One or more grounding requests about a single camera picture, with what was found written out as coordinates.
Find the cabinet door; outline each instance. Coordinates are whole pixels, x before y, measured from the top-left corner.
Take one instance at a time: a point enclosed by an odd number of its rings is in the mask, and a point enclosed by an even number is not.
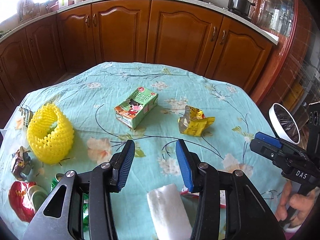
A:
[[[97,63],[145,62],[150,0],[92,4]]]
[[[0,80],[0,129],[4,128],[14,109],[15,106]]]
[[[33,65],[25,29],[0,44],[0,80],[15,106],[27,93],[42,87]]]
[[[146,62],[204,75],[222,19],[194,5],[152,0]]]
[[[249,93],[271,48],[271,41],[261,34],[224,17],[205,77],[234,84]]]
[[[56,15],[28,25],[26,31],[32,59],[41,83],[43,86],[51,86],[66,73]]]
[[[95,66],[91,5],[58,13],[57,22],[67,71],[81,73]]]

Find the yellow snack wrapper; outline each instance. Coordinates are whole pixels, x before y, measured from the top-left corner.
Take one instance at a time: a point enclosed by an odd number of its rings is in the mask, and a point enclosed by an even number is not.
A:
[[[186,106],[183,117],[179,118],[179,131],[182,134],[201,136],[202,131],[213,124],[215,117],[205,117],[201,109]]]

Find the human hand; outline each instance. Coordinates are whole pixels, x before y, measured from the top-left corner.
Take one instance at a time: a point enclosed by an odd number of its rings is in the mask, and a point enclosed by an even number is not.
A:
[[[287,181],[283,187],[283,191],[280,197],[279,204],[276,209],[275,216],[278,221],[285,220],[287,218],[287,209],[285,205],[288,202],[290,193],[292,190],[291,181]],[[315,190],[310,191],[307,196],[303,196],[300,194],[293,194],[289,200],[290,206],[294,209],[298,210],[298,214],[291,218],[290,227],[296,227],[301,225],[306,217],[309,215],[316,198]]]

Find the metal bolt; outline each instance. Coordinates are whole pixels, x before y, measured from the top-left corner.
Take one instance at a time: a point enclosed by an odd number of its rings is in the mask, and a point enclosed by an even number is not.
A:
[[[68,178],[72,177],[75,174],[75,171],[67,171],[66,176]]]
[[[200,167],[201,169],[206,169],[206,168],[209,167],[209,164],[208,164],[208,163],[199,163],[199,167]]]
[[[238,176],[238,177],[241,177],[243,175],[243,171],[241,170],[236,170],[235,171],[235,174]]]
[[[110,163],[102,163],[101,164],[101,168],[103,168],[103,169],[107,169],[109,167],[110,167]]]

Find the tablecloth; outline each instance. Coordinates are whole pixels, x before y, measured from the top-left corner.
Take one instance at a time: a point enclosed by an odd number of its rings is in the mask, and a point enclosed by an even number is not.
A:
[[[159,93],[158,105],[132,130],[116,120],[114,107],[140,86]],[[136,157],[127,184],[119,194],[111,196],[120,240],[156,239],[146,195],[171,183],[182,189],[174,150],[178,138],[185,139],[190,151],[217,169],[243,170],[271,209],[276,209],[285,179],[271,161],[249,148],[256,132],[273,133],[257,106],[239,87],[166,65],[106,62],[68,81],[29,93],[21,106],[35,112],[46,103],[55,103],[75,130],[67,160],[47,165],[30,154],[34,168],[28,181],[35,181],[47,192],[56,173],[70,169],[78,173],[90,171],[119,152],[127,139],[134,139]],[[186,105],[216,118],[201,137],[179,133],[178,118]],[[27,144],[26,135],[15,130],[13,116],[0,149],[0,216],[18,239],[28,223],[21,222],[11,209],[8,190],[15,181],[10,172],[11,154],[20,144]]]

